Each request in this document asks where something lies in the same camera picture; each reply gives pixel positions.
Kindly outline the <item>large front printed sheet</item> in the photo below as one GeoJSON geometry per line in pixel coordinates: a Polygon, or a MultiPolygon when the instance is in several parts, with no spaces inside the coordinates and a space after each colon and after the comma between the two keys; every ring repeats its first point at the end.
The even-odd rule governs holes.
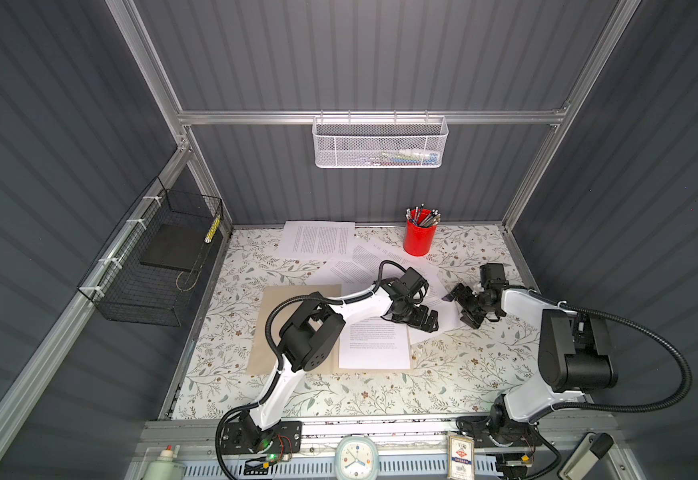
{"type": "Polygon", "coordinates": [[[424,300],[423,305],[438,313],[438,329],[434,332],[427,333],[409,327],[408,334],[411,345],[433,339],[438,335],[465,326],[460,320],[460,307],[456,302],[444,301],[440,297],[429,294],[424,300]]]}

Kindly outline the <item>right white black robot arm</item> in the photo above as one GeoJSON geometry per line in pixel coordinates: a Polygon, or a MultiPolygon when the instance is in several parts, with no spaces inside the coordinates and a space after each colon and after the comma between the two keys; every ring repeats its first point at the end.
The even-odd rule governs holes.
{"type": "Polygon", "coordinates": [[[486,429],[498,446],[512,445],[558,404],[581,403],[587,393],[617,383],[613,347],[603,320],[554,303],[532,290],[504,284],[476,293],[459,283],[443,299],[456,302],[462,321],[471,327],[512,315],[540,330],[538,372],[499,395],[491,407],[486,429]]]}

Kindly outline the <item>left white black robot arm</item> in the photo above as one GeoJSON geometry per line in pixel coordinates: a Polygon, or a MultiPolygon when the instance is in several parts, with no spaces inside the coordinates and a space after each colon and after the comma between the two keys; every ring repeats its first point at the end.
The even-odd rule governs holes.
{"type": "Polygon", "coordinates": [[[291,395],[303,376],[328,358],[343,329],[379,318],[432,333],[439,314],[423,304],[426,287],[408,287],[395,279],[381,281],[352,296],[326,297],[318,292],[289,298],[269,314],[265,338],[275,355],[261,395],[247,406],[245,422],[268,431],[281,422],[291,395]]]}

